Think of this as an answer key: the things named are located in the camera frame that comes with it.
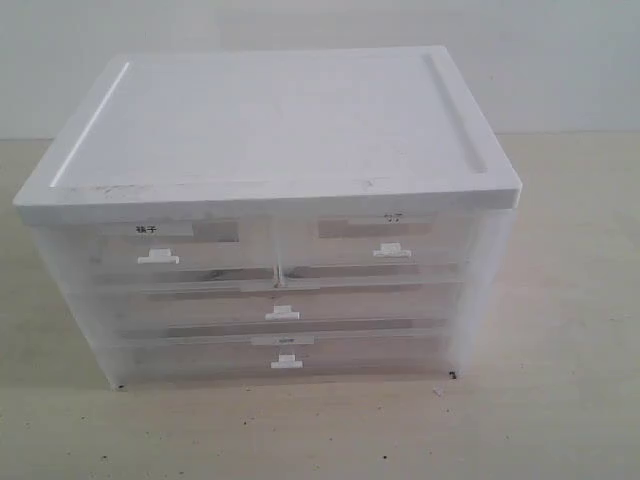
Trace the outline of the wide translucent drawer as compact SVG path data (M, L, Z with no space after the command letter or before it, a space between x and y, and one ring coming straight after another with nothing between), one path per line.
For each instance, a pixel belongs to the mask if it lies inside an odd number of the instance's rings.
M448 329L465 315L474 286L449 274L107 285L94 322L121 341Z
M459 378L467 354L442 332L409 330L135 342L105 354L110 383L417 374Z

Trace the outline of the top right small drawer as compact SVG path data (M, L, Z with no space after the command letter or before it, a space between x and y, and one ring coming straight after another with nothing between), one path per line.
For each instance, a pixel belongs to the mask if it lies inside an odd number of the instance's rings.
M281 219L276 229L281 273L293 279L325 267L458 263L468 257L477 227L475 215L457 211Z

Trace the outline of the small drawer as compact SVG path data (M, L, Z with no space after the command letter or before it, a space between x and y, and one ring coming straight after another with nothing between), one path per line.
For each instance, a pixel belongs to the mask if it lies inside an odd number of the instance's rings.
M270 279L275 270L270 222L249 219L103 226L88 259L105 273L198 273Z
M477 227L475 215L457 211L281 219L276 229L281 273L293 279L325 267L458 263L468 257Z

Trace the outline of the white translucent drawer cabinet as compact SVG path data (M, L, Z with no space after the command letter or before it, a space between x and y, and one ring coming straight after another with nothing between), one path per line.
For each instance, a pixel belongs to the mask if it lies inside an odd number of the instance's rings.
M112 60L14 198L106 376L105 354L135 342L95 328L107 285L195 282L198 273L105 273L98 228L260 217L275 270L281 219L473 214L468 257L442 265L306 269L300 278L445 274L474 283L442 332L469 356L516 214L521 180L442 46L124 55Z

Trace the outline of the top left small drawer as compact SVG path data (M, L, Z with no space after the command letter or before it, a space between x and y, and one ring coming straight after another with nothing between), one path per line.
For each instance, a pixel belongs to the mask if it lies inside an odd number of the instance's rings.
M275 270L270 222L249 219L103 226L88 259L105 273L198 273L270 279Z

